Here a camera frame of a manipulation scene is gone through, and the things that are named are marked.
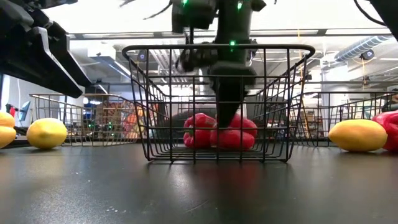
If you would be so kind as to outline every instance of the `ceiling pipe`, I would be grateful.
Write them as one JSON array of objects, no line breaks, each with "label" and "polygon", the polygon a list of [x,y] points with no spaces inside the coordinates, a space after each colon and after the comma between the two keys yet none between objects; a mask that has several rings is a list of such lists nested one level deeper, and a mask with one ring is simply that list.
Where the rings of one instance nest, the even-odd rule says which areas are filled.
[{"label": "ceiling pipe", "polygon": [[388,36],[373,36],[368,37],[358,42],[351,44],[349,47],[341,50],[335,55],[336,62],[345,62],[352,58],[358,57],[361,54],[371,50],[372,48],[378,46],[379,44],[392,38],[392,35]]}]

